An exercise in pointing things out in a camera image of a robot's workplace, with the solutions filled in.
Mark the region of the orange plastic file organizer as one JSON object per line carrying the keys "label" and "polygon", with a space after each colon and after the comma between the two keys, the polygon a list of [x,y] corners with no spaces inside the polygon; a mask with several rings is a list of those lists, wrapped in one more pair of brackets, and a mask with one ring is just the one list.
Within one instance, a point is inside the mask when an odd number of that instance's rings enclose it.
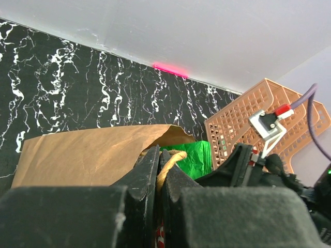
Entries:
{"label": "orange plastic file organizer", "polygon": [[253,146],[263,157],[278,154],[285,171],[292,173],[292,157],[312,141],[308,125],[313,125],[315,135],[330,127],[330,116],[322,103],[314,101],[309,107],[304,101],[291,106],[301,97],[285,86],[264,79],[207,119],[212,168],[222,165],[235,145],[243,143]]}

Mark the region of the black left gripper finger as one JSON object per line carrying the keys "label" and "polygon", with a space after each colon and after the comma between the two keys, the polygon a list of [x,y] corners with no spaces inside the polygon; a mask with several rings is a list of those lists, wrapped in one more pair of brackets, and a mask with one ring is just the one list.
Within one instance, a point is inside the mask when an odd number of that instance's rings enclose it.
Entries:
{"label": "black left gripper finger", "polygon": [[1,198],[1,247],[154,247],[159,146],[105,187],[20,187]]}

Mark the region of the brown paper bag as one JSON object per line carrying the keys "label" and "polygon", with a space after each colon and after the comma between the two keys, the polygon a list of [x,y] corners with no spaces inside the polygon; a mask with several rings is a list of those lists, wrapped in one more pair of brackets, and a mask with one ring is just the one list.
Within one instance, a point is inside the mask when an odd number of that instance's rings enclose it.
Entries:
{"label": "brown paper bag", "polygon": [[11,186],[109,186],[131,171],[147,148],[193,142],[182,127],[166,124],[43,135],[24,142]]}

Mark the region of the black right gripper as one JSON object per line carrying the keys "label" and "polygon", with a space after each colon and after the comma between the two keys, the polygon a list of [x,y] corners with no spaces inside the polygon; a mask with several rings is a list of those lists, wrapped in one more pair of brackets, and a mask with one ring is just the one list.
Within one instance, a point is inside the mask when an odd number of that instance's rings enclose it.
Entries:
{"label": "black right gripper", "polygon": [[314,186],[287,173],[280,156],[261,158],[238,143],[211,173],[195,202],[191,247],[330,245],[330,166]]}

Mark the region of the green cassava chips bag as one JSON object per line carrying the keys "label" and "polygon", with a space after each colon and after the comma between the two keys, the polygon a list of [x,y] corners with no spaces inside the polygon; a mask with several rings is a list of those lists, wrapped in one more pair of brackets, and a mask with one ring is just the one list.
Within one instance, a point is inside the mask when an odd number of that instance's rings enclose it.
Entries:
{"label": "green cassava chips bag", "polygon": [[156,180],[156,247],[191,247],[195,202],[202,189],[195,180],[212,171],[210,145],[199,141],[160,148]]}

